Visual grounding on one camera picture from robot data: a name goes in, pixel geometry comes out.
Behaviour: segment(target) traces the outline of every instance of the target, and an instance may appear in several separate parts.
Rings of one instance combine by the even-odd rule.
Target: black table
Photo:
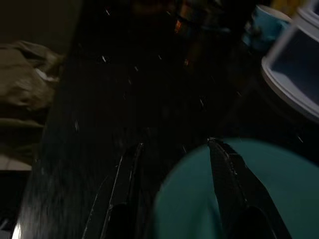
[[[21,238],[99,238],[117,166],[144,143],[146,216],[209,136],[251,137],[316,163],[318,126],[263,81],[260,57],[165,10],[86,2],[26,187]]]

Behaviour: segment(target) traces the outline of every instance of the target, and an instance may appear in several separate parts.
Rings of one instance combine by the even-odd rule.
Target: blue cup
[[[243,41],[258,51],[267,51],[292,21],[284,13],[264,5],[257,5],[247,23]]]

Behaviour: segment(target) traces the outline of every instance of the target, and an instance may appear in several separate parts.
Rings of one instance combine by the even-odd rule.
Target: teal cloth
[[[319,168],[264,142],[226,143],[265,185],[292,238],[319,238]],[[157,196],[147,238],[222,238],[207,146],[188,154],[168,176]]]

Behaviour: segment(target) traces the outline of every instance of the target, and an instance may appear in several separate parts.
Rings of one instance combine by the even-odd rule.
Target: green fabric
[[[319,238],[319,168],[280,147],[227,140],[267,188],[292,238]],[[147,238],[222,238],[209,149],[188,154],[168,176],[155,202]]]

